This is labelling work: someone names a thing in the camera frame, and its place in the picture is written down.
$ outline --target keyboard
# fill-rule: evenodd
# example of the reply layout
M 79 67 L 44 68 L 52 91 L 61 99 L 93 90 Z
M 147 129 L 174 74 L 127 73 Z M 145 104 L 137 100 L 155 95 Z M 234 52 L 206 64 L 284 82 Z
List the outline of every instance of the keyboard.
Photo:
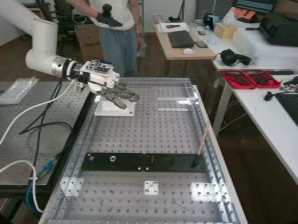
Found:
M 298 93 L 280 93 L 276 97 L 298 125 Z
M 168 33 L 171 39 L 171 45 L 173 48 L 192 48 L 194 41 L 188 31 L 177 31 Z

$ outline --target screw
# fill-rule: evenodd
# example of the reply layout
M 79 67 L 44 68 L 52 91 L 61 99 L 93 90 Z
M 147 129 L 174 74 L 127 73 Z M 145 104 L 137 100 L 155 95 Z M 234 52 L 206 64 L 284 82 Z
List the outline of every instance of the screw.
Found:
M 116 161 L 116 156 L 111 156 L 109 161 L 113 163 Z

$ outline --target red case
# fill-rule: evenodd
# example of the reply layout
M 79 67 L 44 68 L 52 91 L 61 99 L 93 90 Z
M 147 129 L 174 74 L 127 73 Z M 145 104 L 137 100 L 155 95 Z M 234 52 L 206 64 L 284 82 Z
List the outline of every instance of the red case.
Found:
M 252 76 L 248 74 L 248 72 L 252 72 L 252 71 L 253 72 L 262 72 L 262 74 L 260 76 L 266 78 L 266 79 L 272 78 L 272 80 L 268 80 L 265 85 L 258 84 L 254 81 L 254 79 L 252 78 Z M 248 70 L 248 71 L 245 71 L 245 74 L 249 77 L 249 79 L 254 82 L 254 85 L 256 85 L 257 88 L 261 88 L 261 89 L 276 89 L 276 88 L 280 88 L 280 84 L 281 83 L 272 77 L 272 75 L 268 72 L 261 71 L 261 70 Z
M 241 73 L 240 76 L 249 82 L 249 84 L 244 85 L 244 84 L 238 83 L 237 81 L 234 81 L 232 76 L 229 75 L 229 72 L 240 72 Z M 249 76 L 242 71 L 236 71 L 236 70 L 224 71 L 224 72 L 221 72 L 221 76 L 228 81 L 228 83 L 230 84 L 233 89 L 254 89 L 256 88 L 256 82 L 249 78 Z

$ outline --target cardboard box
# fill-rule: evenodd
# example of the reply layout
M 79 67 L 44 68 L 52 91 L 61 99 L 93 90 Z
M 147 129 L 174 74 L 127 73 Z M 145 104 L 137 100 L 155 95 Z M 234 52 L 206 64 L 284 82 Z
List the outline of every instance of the cardboard box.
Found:
M 228 27 L 222 23 L 217 23 L 214 33 L 221 39 L 233 39 L 234 32 L 234 26 Z
M 104 60 L 100 46 L 100 28 L 93 25 L 77 25 L 76 35 L 81 49 L 83 60 Z

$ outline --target black metal plate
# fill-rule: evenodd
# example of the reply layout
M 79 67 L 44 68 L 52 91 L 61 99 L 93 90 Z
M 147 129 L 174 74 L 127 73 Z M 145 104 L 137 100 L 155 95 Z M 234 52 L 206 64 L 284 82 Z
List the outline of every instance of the black metal plate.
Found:
M 205 172 L 204 158 L 193 154 L 147 154 L 147 167 L 151 172 Z
M 137 153 L 88 153 L 85 155 L 84 171 L 141 171 L 145 157 Z
M 194 154 L 88 153 L 83 171 L 205 172 L 202 156 L 193 167 L 194 158 Z

